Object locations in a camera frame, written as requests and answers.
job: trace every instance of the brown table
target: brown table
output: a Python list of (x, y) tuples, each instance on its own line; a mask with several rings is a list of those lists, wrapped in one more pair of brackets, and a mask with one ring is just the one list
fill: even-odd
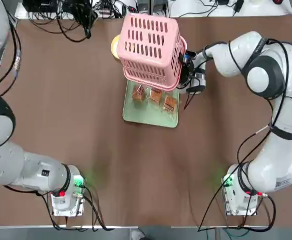
[[(292, 42), (288, 15), (183, 18), (178, 22), (188, 49), (194, 51), (248, 31)], [(15, 86), (5, 96), (17, 117), (12, 140), (26, 151), (76, 165), (96, 186), (108, 226), (196, 226), (221, 177), (236, 162), (239, 144), (269, 121), (269, 106), (248, 90), (243, 77), (226, 79), (210, 62), (207, 89), (186, 111), (180, 108), (177, 128), (125, 122), (126, 79), (122, 65), (110, 52), (110, 42), (121, 25), (121, 20), (100, 20), (90, 40), (72, 43), (26, 20), (18, 24), (22, 65)], [(78, 28), (70, 36), (79, 39), (82, 34)], [(12, 49), (10, 43), (1, 74), (10, 64)], [(185, 97), (181, 97), (182, 106)], [(243, 151), (251, 149), (263, 134)], [(292, 226), (292, 186), (272, 196), (277, 205), (275, 224)], [(232, 225), (240, 222), (241, 218), (230, 219)], [(264, 226), (267, 222), (261, 209), (247, 223)], [(69, 224), (91, 225), (89, 206), (84, 217), (70, 219)], [(44, 203), (34, 195), (0, 186), (0, 226), (25, 225), (51, 225)], [(226, 225), (220, 195), (204, 225)]]

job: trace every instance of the yellow plate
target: yellow plate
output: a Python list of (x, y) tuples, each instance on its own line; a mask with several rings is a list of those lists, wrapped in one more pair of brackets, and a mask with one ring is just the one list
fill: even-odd
[(117, 35), (117, 36), (115, 36), (114, 39), (112, 39), (111, 46), (110, 46), (111, 53), (116, 59), (119, 59), (118, 54), (117, 54), (117, 46), (118, 46), (118, 42), (119, 42), (119, 36), (120, 35)]

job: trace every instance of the white robotic arm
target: white robotic arm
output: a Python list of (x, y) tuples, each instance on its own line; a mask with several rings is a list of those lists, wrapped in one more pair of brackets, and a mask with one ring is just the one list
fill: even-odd
[[(6, 42), (9, 30), (8, 15), (0, 1), (0, 49)], [(84, 179), (79, 170), (48, 156), (25, 152), (20, 146), (9, 142), (15, 125), (12, 110), (0, 96), (0, 185), (51, 191), (56, 216), (82, 215)]]
[[(248, 179), (238, 168), (224, 187), (225, 205), (228, 215), (246, 215), (248, 200), (253, 191), (270, 193), (292, 184), (292, 44), (283, 43), (289, 60), (286, 84), (286, 60), (282, 47), (266, 44), (256, 32), (248, 32), (230, 43), (218, 43), (206, 47), (193, 59), (194, 67), (214, 60), (217, 70), (225, 77), (243, 74), (248, 88), (256, 95), (274, 100), (272, 122), (275, 120), (282, 93), (285, 98), (275, 125), (257, 157), (242, 165)], [(193, 81), (188, 89), (202, 81)], [(237, 167), (232, 165), (224, 180)], [(257, 195), (252, 196), (248, 215), (257, 205)]]

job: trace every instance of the gray floor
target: gray floor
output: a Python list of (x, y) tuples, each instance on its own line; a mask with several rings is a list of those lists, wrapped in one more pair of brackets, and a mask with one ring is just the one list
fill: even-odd
[[(194, 228), (174, 228), (169, 227), (142, 227), (142, 231), (151, 240), (205, 240), (207, 239), (206, 232), (197, 233)], [(233, 235), (239, 235), (243, 231), (231, 232)], [(208, 239), (214, 240), (214, 230), (208, 232)], [(221, 230), (221, 240), (228, 240), (228, 235)], [(72, 231), (57, 231), (53, 228), (14, 228), (14, 229), (0, 229), (0, 240), (129, 240), (128, 229), (118, 229), (111, 232), (99, 230), (92, 232), (90, 230), (85, 232)], [(245, 237), (245, 240), (292, 240), (292, 228), (274, 228), (266, 233), (250, 232)]]

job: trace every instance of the pink plastic basket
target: pink plastic basket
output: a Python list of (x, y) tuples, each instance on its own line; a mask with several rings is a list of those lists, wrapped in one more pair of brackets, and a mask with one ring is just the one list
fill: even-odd
[(179, 53), (186, 49), (176, 20), (131, 13), (125, 17), (117, 53), (127, 79), (171, 91), (179, 82)]

